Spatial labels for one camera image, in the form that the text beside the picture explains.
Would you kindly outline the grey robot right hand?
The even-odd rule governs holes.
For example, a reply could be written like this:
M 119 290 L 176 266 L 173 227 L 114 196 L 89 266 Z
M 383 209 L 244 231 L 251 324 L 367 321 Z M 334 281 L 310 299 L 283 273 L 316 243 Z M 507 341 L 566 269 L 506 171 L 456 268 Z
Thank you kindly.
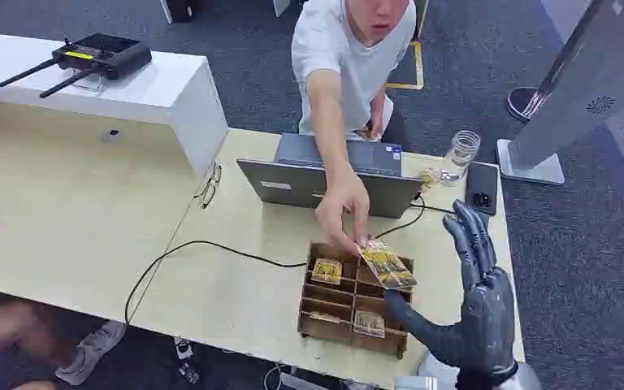
M 460 320 L 438 325 L 424 318 L 399 292 L 383 292 L 384 307 L 409 334 L 440 362 L 485 375 L 508 374 L 513 355 L 514 294 L 507 272 L 497 265 L 496 251 L 480 215 L 463 201 L 453 203 L 455 216 L 443 225 L 461 261 L 463 298 Z

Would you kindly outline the person's right hand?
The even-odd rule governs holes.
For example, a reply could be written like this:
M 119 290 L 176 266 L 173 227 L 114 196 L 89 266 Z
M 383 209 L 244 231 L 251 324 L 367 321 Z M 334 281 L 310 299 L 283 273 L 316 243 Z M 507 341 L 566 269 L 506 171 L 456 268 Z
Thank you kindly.
M 326 170 L 327 189 L 315 210 L 319 225 L 331 245 L 359 254 L 369 235 L 370 200 L 358 175 L 350 167 Z

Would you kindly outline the person's left hand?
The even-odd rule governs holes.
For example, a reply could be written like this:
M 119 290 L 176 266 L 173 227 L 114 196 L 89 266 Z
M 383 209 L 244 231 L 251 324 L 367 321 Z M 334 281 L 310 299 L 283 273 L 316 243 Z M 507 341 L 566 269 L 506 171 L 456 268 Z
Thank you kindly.
M 366 139 L 371 142 L 381 140 L 384 133 L 383 126 L 384 110 L 382 108 L 370 110 L 370 120 L 366 126 Z

